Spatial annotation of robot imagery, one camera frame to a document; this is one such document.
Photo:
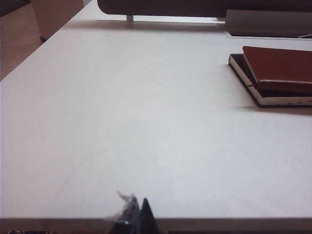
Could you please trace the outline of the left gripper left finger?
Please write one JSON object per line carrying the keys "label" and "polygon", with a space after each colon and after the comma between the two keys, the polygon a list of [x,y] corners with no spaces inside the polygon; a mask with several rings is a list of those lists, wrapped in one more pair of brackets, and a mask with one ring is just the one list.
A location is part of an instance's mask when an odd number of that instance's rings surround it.
{"label": "left gripper left finger", "polygon": [[134,194],[125,195],[117,191],[118,196],[124,201],[122,209],[114,216],[105,218],[113,222],[109,234],[136,234],[137,221],[140,213],[139,204]]}

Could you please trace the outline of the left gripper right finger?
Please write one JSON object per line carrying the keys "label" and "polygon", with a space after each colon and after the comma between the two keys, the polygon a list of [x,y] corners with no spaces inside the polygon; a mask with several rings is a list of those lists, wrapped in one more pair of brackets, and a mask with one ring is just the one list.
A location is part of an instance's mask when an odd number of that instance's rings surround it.
{"label": "left gripper right finger", "polygon": [[140,234],[159,234],[159,228],[147,198],[144,198],[139,214]]}

